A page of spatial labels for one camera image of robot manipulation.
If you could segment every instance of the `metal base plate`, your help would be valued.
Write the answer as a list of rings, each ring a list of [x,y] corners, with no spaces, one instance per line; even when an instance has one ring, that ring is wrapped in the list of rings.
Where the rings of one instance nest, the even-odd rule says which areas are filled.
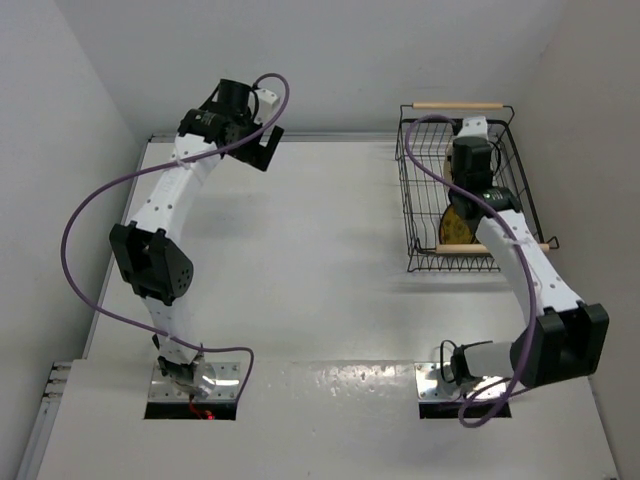
[[[198,403],[235,403],[240,388],[240,365],[233,362],[206,363],[207,368],[213,370],[215,378],[208,378],[213,385],[210,393],[196,397]],[[189,395],[178,389],[169,376],[163,377],[160,367],[153,368],[151,385],[149,386],[148,403],[189,403]]]
[[[445,376],[451,377],[449,363],[444,364]],[[418,387],[419,403],[449,403],[462,402],[464,399],[493,382],[500,377],[484,377],[474,385],[463,385],[461,388],[455,384],[448,384],[442,380],[439,362],[419,362],[415,364],[416,386]],[[476,401],[482,402],[498,398],[506,390],[506,384],[501,383],[478,396]]]

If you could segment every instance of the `metal plate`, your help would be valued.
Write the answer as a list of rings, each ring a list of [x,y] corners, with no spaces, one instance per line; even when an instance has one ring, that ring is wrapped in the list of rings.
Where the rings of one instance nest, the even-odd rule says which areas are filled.
[[[240,388],[240,365],[233,362],[207,363],[206,365],[213,368],[215,372],[215,379],[211,379],[211,383],[215,383],[215,388],[208,397],[198,398],[196,402],[233,402]],[[177,389],[169,376],[163,377],[160,367],[156,364],[153,368],[147,402],[188,403],[189,396]]]
[[[455,385],[446,384],[440,378],[439,362],[421,362],[415,364],[416,386],[418,388],[419,403],[443,403],[463,400],[467,395],[477,391],[493,382],[501,380],[500,377],[484,377],[473,388],[460,389]],[[506,390],[506,384],[501,383],[478,396],[476,401],[498,398]]]
[[[418,417],[413,361],[258,359],[235,422],[145,420],[150,366],[74,362],[40,480],[208,479],[212,466],[223,480],[615,475],[584,378],[514,398],[512,419],[469,431]]]

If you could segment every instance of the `wooden handle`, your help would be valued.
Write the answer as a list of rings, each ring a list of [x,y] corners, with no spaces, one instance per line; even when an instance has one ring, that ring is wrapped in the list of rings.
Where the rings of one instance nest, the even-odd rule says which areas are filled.
[[[416,110],[502,110],[501,103],[429,103],[413,102]]]
[[[544,253],[549,253],[549,244],[541,243],[540,249]],[[480,244],[474,245],[436,245],[438,255],[487,255],[489,250]]]

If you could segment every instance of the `white wall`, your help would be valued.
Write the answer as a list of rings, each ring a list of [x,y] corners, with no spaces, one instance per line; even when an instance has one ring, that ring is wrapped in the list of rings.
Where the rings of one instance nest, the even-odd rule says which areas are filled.
[[[514,101],[565,0],[56,0],[125,119],[173,131],[218,78],[278,71],[296,130],[395,127],[416,100]]]
[[[611,324],[594,378],[623,478],[640,478],[640,2],[572,0],[516,133],[554,262]]]
[[[91,313],[62,276],[74,207],[135,168],[139,146],[53,0],[0,9],[0,478],[14,478],[51,363],[82,354]],[[73,270],[96,297],[125,190],[83,218]]]

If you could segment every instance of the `cable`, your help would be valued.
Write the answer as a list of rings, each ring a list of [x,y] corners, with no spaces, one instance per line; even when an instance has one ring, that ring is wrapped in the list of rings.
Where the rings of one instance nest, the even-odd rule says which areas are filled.
[[[409,159],[414,163],[414,165],[418,169],[422,170],[425,174],[433,178],[435,181],[449,187],[451,191],[457,193],[458,195],[461,195],[467,198],[468,200],[475,202],[482,210],[488,213],[490,217],[495,219],[495,221],[498,223],[498,225],[500,225],[500,227],[502,227],[502,229],[509,236],[509,238],[515,241],[516,236],[514,235],[511,228],[509,227],[509,224],[488,203],[476,197],[471,192],[468,192],[463,188],[460,188],[457,185],[454,185],[453,183],[448,182],[447,180],[440,177],[439,175],[436,175],[427,167],[422,165],[422,163],[420,163],[420,161],[416,158],[416,156],[413,153],[413,149],[411,148],[411,134],[413,133],[417,125],[424,123],[427,120],[445,121],[450,123],[451,125],[455,125],[455,121],[452,118],[446,117],[444,115],[425,115],[424,117],[418,118],[417,120],[412,122],[407,128],[407,132],[404,137],[404,149]],[[514,245],[514,248],[515,248],[516,254],[518,255],[518,259],[522,264],[524,276],[527,281],[527,287],[528,287],[527,290],[529,293],[529,323],[527,325],[525,340],[522,345],[522,352],[520,354],[520,358],[518,359],[518,363],[513,373],[513,377],[509,380],[509,384],[507,385],[505,392],[500,396],[500,398],[495,402],[493,407],[482,418],[480,418],[476,422],[468,421],[464,417],[464,413],[469,407],[472,406],[473,398],[475,397],[471,395],[469,398],[467,398],[464,401],[464,403],[460,407],[460,410],[458,410],[458,420],[464,427],[467,427],[467,428],[481,427],[482,425],[486,424],[489,420],[491,420],[500,411],[500,409],[502,409],[502,407],[504,407],[504,405],[507,403],[507,401],[511,397],[511,394],[515,390],[516,385],[520,381],[520,378],[522,377],[524,369],[527,365],[529,355],[531,354],[531,346],[533,344],[533,333],[534,333],[534,328],[536,323],[536,310],[537,310],[536,292],[533,284],[533,278],[531,277],[531,269],[529,268],[529,264],[527,263],[527,258],[525,257],[524,252],[522,251],[522,248],[520,247],[520,245],[516,244]]]
[[[480,395],[482,395],[484,392],[486,392],[487,390],[500,385],[501,383],[505,383],[508,382],[509,380],[511,380],[510,378],[501,378],[500,380],[490,383],[489,385],[486,385],[478,390],[476,390],[475,392],[473,392],[471,395],[469,395],[467,397],[467,400],[471,399],[471,402],[473,402],[473,406],[477,407],[479,405],[489,405],[495,402],[495,400],[493,399],[489,399],[489,400],[483,400],[481,402],[476,402],[475,399],[478,398]],[[517,397],[518,395],[522,395],[523,393],[527,393],[530,392],[531,390],[533,390],[532,388],[523,388],[522,390],[518,390],[517,392],[513,392],[511,395],[509,395],[509,399]],[[462,398],[462,394],[460,394],[458,396],[458,398],[456,398],[455,400],[451,400],[450,402],[445,402],[442,405],[442,408],[439,408],[439,410],[451,410],[454,408],[460,408],[460,403],[458,403],[458,400],[460,400]]]
[[[204,420],[203,415],[206,415],[206,419],[207,420],[213,420],[215,417],[213,416],[213,413],[211,413],[209,410],[198,410],[198,408],[196,408],[196,406],[193,404],[193,395],[189,395],[189,411],[191,413],[193,413],[196,417],[198,417],[200,420]]]
[[[451,340],[443,340],[440,343],[440,377],[442,378],[442,381],[445,383],[453,383],[456,381],[455,376],[454,378],[452,378],[451,380],[447,380],[446,378],[444,378],[444,346],[445,344],[451,344],[451,346],[453,347],[453,353],[455,354],[455,350],[456,348],[458,348],[458,345],[456,345],[455,342],[451,341]],[[486,340],[484,342],[476,342],[476,343],[470,343],[469,345],[462,345],[462,348],[469,348],[469,347],[477,347],[478,345],[486,345],[487,343],[493,343],[491,340]]]
[[[213,150],[211,152],[205,152],[205,153],[200,153],[198,155],[192,155],[190,157],[182,159],[181,162],[182,163],[193,163],[193,162],[197,162],[198,160],[201,160],[203,158],[210,157],[212,155],[219,155],[219,154],[228,152],[230,150],[234,150],[234,149],[236,149],[238,147],[241,147],[242,145],[250,142],[254,138],[259,137],[260,135],[264,134],[264,132],[266,132],[269,128],[271,128],[278,121],[278,119],[280,118],[280,116],[284,112],[285,108],[287,108],[287,104],[289,103],[289,82],[287,82],[287,79],[284,78],[279,73],[266,73],[266,74],[260,76],[254,82],[254,85],[257,85],[258,83],[260,83],[261,81],[263,81],[263,80],[265,80],[267,78],[276,78],[276,79],[280,80],[280,82],[282,83],[282,86],[284,87],[284,98],[282,100],[282,104],[280,105],[280,108],[275,113],[275,115],[267,123],[265,123],[262,127],[260,127],[258,130],[256,130],[252,134],[247,135],[246,137],[244,137],[241,140],[238,140],[235,143],[231,143],[229,145],[226,145],[224,147],[218,148],[218,149]],[[67,225],[64,228],[64,232],[62,233],[62,239],[60,241],[60,261],[62,263],[62,271],[64,272],[64,276],[67,279],[67,282],[69,283],[69,286],[71,286],[71,289],[80,298],[80,300],[82,300],[84,303],[86,303],[89,307],[91,307],[96,312],[99,312],[99,313],[101,313],[103,315],[111,317],[111,318],[113,318],[115,320],[118,320],[120,322],[126,323],[127,325],[132,325],[134,327],[141,328],[141,329],[146,330],[148,332],[155,333],[156,335],[160,335],[162,337],[168,337],[169,333],[165,332],[164,330],[161,330],[159,328],[155,328],[155,327],[152,327],[150,325],[146,325],[144,323],[137,322],[135,320],[131,320],[130,318],[124,317],[122,315],[118,315],[117,313],[113,313],[113,312],[111,312],[111,311],[109,311],[109,310],[107,310],[105,308],[102,308],[100,305],[98,305],[93,300],[91,300],[87,295],[85,295],[85,293],[82,290],[80,290],[80,287],[78,287],[77,283],[73,279],[73,276],[71,275],[71,271],[69,270],[69,262],[67,260],[67,247],[68,247],[68,243],[69,243],[69,234],[71,233],[71,228],[73,227],[73,224],[78,219],[78,216],[80,215],[80,213],[82,213],[82,211],[86,208],[86,206],[89,203],[91,203],[91,201],[94,198],[96,198],[98,195],[100,195],[101,193],[105,192],[106,190],[109,190],[111,187],[114,187],[116,185],[119,185],[121,183],[126,182],[127,180],[131,180],[133,178],[140,177],[142,175],[146,175],[148,173],[158,172],[160,170],[166,170],[166,169],[169,169],[169,168],[175,168],[178,165],[179,165],[178,162],[163,163],[162,165],[157,165],[155,167],[144,168],[144,169],[139,170],[137,172],[128,173],[126,175],[123,175],[122,177],[116,178],[115,180],[112,180],[112,181],[104,184],[103,186],[101,186],[100,188],[98,188],[97,190],[95,190],[94,192],[89,194],[89,196],[87,198],[85,198],[82,201],[82,203],[80,203],[78,208],[76,208],[75,211],[71,214],[71,217],[69,218],[69,221],[67,222]],[[247,381],[249,380],[249,377],[251,376],[251,372],[253,371],[253,363],[254,363],[254,360],[255,360],[255,354],[254,354],[254,352],[253,352],[253,350],[251,348],[249,348],[249,347],[205,348],[202,345],[194,345],[194,344],[191,344],[189,342],[185,342],[184,340],[182,340],[180,338],[176,338],[176,337],[171,337],[171,340],[173,340],[174,342],[176,342],[176,343],[178,343],[178,344],[180,344],[180,345],[182,345],[184,347],[187,347],[187,348],[190,348],[192,350],[196,350],[196,351],[202,352],[202,353],[228,353],[228,352],[246,352],[246,353],[248,353],[249,357],[250,357],[250,359],[249,359],[249,367],[247,368],[247,373],[245,374],[244,380],[242,381],[242,384],[240,385],[240,389],[238,390],[238,395],[236,396],[236,404],[238,404],[238,402],[240,401],[240,397],[242,396],[242,393],[244,392],[244,389],[247,386]]]
[[[251,121],[253,123],[256,122],[256,117],[258,116],[258,110],[260,110],[260,100],[258,99],[258,92],[256,92],[257,89],[258,89],[258,86],[255,84],[251,88],[251,93],[253,93],[253,100],[255,101],[255,105],[253,107],[253,115],[251,116]]]
[[[493,172],[493,176],[495,177],[496,175],[498,175],[498,172],[500,171],[500,167],[502,166],[502,150],[500,150],[500,147],[498,146],[498,144],[496,142],[491,142],[489,141],[489,143],[491,145],[493,145],[493,148],[495,148],[497,155],[496,155],[496,171]]]
[[[200,410],[198,410],[193,405],[193,395],[189,395],[189,411],[193,413],[196,417],[198,417],[200,420],[202,420],[202,414],[200,413]]]

